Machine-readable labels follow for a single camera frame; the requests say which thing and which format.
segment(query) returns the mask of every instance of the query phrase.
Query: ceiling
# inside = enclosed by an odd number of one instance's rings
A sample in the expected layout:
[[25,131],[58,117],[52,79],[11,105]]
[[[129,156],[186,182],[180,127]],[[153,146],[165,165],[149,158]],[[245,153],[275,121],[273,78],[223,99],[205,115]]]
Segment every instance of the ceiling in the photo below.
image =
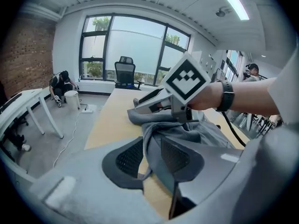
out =
[[[91,0],[29,0],[54,12]],[[240,0],[249,15],[241,21],[226,0],[143,0],[167,7],[199,24],[218,42],[218,49],[252,53],[253,59],[283,67],[295,47],[295,33],[273,0]],[[228,12],[218,17],[224,7]]]

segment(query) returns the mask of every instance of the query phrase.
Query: window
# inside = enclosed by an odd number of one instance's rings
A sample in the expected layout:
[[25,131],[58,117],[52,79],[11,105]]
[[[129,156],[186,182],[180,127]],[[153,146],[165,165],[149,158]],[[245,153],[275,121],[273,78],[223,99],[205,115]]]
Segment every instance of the window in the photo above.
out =
[[83,39],[82,58],[103,57],[105,36],[88,36]]
[[81,78],[103,79],[105,44],[111,17],[89,17],[85,21],[79,54]]
[[135,80],[144,79],[146,84],[153,84],[148,75],[154,77],[156,73],[164,29],[152,21],[115,17],[109,34],[106,70],[112,73],[114,63],[121,56],[128,56],[136,66]]
[[190,35],[168,24],[123,14],[87,17],[82,33],[79,72],[82,79],[116,80],[121,56],[135,64],[134,80],[160,85],[188,48]]
[[86,19],[85,32],[107,31],[111,17],[91,17]]
[[103,78],[103,62],[83,62],[82,69],[84,78]]
[[223,69],[223,72],[225,74],[225,77],[229,81],[237,81],[239,77],[239,72],[242,67],[242,54],[240,51],[235,50],[228,50],[227,51],[227,59],[225,62],[225,66]]
[[160,65],[157,68],[157,77],[155,85],[160,85],[162,79],[187,51],[189,37],[172,28],[166,28],[165,41],[161,47],[160,57],[162,57]]
[[189,37],[174,29],[168,28],[165,40],[174,45],[187,49]]
[[167,71],[164,70],[159,70],[158,71],[158,76],[157,76],[157,80],[156,80],[156,85],[160,85],[163,78],[166,76]]

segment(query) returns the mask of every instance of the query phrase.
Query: hand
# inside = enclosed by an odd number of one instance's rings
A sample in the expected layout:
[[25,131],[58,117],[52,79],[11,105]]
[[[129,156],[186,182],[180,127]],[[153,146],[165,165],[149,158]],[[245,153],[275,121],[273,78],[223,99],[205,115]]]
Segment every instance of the hand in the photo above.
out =
[[60,100],[60,98],[56,95],[56,96],[54,96],[54,99],[56,100],[56,101],[59,101]]
[[206,110],[220,106],[223,87],[221,82],[210,83],[188,104],[193,110]]

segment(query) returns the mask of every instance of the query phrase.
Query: gray floor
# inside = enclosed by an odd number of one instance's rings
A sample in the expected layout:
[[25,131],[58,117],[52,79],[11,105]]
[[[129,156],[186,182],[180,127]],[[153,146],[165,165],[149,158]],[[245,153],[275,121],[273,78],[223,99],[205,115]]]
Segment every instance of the gray floor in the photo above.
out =
[[[244,119],[244,116],[243,115],[240,115],[234,122],[234,125],[236,127],[239,127],[239,125],[242,123]],[[250,139],[255,139],[257,138],[257,136],[259,135],[259,130],[261,129],[261,126],[260,125],[256,125],[256,123],[252,123],[252,126],[251,126],[251,129],[250,131],[247,131],[246,129],[246,122],[244,122],[242,124],[241,127],[239,127],[239,129]]]
[[[108,96],[80,94],[79,99],[82,99],[82,104],[96,105],[97,111],[94,113],[79,114],[74,139],[69,143],[67,149],[62,152],[57,164],[63,161],[63,159],[71,156],[73,153],[84,149],[89,133],[93,128],[93,124],[99,115],[102,106],[108,99]],[[45,115],[43,108],[39,105],[33,110],[33,113],[41,127],[44,129],[45,135],[42,135],[39,132],[29,115],[26,116],[29,126],[21,125],[18,131],[19,134],[25,136],[27,144],[31,145],[31,151],[18,152],[9,141],[6,141],[4,144],[7,150],[9,150],[12,156],[16,159],[16,162],[23,169],[27,170],[29,175],[35,178],[40,177],[52,169],[53,162],[57,158],[59,152],[72,138],[76,117],[80,112],[71,111],[67,107],[67,104],[63,104],[61,108],[58,108],[56,103],[50,99],[47,99],[46,103],[53,119],[64,135],[63,139],[58,137]]]

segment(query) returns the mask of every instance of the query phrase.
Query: wrist strap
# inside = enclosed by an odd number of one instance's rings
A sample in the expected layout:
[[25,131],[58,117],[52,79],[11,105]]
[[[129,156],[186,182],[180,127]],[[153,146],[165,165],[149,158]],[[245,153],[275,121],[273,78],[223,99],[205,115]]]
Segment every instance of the wrist strap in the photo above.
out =
[[234,101],[235,93],[233,91],[233,86],[229,82],[225,80],[220,80],[219,82],[221,82],[223,86],[223,95],[220,106],[217,108],[216,111],[225,112],[231,107]]

